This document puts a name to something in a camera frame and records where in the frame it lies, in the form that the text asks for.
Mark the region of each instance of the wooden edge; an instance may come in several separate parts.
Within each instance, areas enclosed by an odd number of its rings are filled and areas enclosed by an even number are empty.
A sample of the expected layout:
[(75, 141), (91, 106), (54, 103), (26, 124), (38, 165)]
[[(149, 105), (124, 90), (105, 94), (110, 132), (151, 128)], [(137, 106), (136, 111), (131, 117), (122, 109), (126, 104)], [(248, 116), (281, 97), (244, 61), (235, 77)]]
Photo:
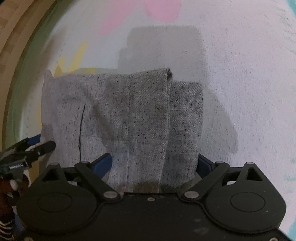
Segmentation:
[(4, 148), (2, 143), (4, 112), (5, 112), (7, 96), (8, 96), (10, 84), (12, 81), (12, 77), (15, 72), (15, 68), (17, 66), (17, 63), (21, 57), (21, 54), (30, 36), (34, 32), (36, 26), (38, 25), (38, 23), (40, 22), (44, 14), (47, 12), (47, 10), (55, 1), (56, 0), (43, 0), (40, 3), (40, 5), (36, 9), (32, 17), (24, 27), (22, 33), (20, 34), (17, 42), (15, 43), (14, 48), (6, 62), (4, 73), (0, 79), (0, 150)]
[(32, 168), (29, 170), (29, 178), (31, 182), (34, 182), (36, 178), (39, 176), (39, 162), (35, 161), (32, 163)]
[(4, 45), (7, 42), (13, 29), (15, 28), (16, 24), (33, 2), (34, 0), (23, 1), (13, 13), (12, 17), (8, 20), (8, 23), (5, 25), (4, 29), (0, 33), (0, 52), (3, 50)]

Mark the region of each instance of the folded towel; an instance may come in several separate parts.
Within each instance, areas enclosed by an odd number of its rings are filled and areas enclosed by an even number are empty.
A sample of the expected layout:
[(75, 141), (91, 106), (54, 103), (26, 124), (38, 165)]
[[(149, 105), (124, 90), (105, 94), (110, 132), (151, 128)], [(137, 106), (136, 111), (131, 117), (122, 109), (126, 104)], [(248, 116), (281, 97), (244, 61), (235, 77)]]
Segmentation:
[(109, 152), (104, 181), (118, 192), (159, 192), (194, 178), (202, 126), (200, 83), (172, 81), (169, 69), (135, 74), (45, 73), (47, 164), (93, 161)]

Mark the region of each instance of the brown object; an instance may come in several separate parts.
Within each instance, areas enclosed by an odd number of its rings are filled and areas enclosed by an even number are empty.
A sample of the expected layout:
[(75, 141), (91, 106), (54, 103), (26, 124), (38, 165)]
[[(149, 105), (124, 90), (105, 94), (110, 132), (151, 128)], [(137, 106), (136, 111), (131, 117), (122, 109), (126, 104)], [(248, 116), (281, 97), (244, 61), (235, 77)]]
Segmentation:
[[(22, 182), (16, 185), (11, 184), (11, 181), (14, 180), (0, 179), (0, 238), (4, 240), (8, 240), (13, 237), (12, 227), (15, 214), (11, 205), (12, 203), (15, 204), (17, 202), (19, 197), (24, 194), (29, 185), (29, 180), (26, 175), (23, 175)], [(16, 192), (15, 188), (18, 188), (19, 195), (9, 201), (7, 199), (7, 194)]]
[[(4, 149), (5, 108), (8, 92), (21, 55), (49, 8), (56, 0), (5, 0), (0, 5), (0, 151)], [(38, 175), (36, 170), (30, 176)]]
[(32, 163), (32, 168), (29, 169), (29, 176), (30, 176), (31, 182), (34, 182), (35, 179), (39, 176), (39, 162), (38, 161)]

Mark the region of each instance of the yellow shape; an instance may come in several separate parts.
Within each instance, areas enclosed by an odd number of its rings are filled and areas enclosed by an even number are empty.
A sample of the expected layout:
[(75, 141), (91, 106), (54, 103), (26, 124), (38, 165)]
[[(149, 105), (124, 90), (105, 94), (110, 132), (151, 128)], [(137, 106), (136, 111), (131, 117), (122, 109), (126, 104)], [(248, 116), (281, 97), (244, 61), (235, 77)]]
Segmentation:
[(62, 76), (65, 72), (65, 56), (61, 56), (54, 69), (54, 77)]
[(82, 70), (83, 74), (96, 74), (97, 69), (96, 68), (85, 68)]
[(41, 122), (41, 103), (38, 107), (38, 126), (40, 127), (40, 130), (42, 129), (42, 122)]
[(80, 45), (79, 49), (74, 54), (74, 56), (69, 64), (69, 67), (68, 67), (68, 71), (67, 71), (68, 73), (76, 71), (77, 69), (80, 68), (80, 64), (81, 64), (84, 52), (86, 50), (86, 47), (87, 47), (87, 42), (85, 41)]

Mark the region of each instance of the circular cap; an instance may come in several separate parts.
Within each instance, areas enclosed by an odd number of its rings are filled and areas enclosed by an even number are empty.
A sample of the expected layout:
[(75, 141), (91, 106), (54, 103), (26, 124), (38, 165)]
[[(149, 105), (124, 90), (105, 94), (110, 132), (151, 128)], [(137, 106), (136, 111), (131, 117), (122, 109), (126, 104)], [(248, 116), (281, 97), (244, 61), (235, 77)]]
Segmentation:
[(72, 204), (72, 198), (64, 193), (48, 193), (39, 198), (37, 205), (47, 213), (58, 213)]
[(31, 188), (18, 201), (17, 213), (22, 222), (36, 232), (61, 234), (77, 230), (89, 221), (97, 208), (96, 197), (78, 186), (48, 181)]
[(118, 196), (118, 193), (115, 192), (115, 191), (104, 192), (104, 197), (105, 198), (113, 199), (113, 198), (116, 198), (117, 196)]
[(194, 199), (194, 198), (197, 198), (199, 196), (199, 194), (198, 194), (198, 192), (195, 192), (195, 191), (187, 191), (184, 193), (184, 196), (186, 198)]
[(155, 201), (155, 198), (154, 198), (154, 197), (148, 197), (148, 198), (147, 198), (147, 201), (148, 201), (148, 202), (154, 202), (154, 201)]
[(34, 241), (31, 237), (25, 237), (24, 241)]
[(230, 199), (231, 205), (239, 211), (256, 212), (265, 205), (264, 199), (255, 193), (238, 193)]

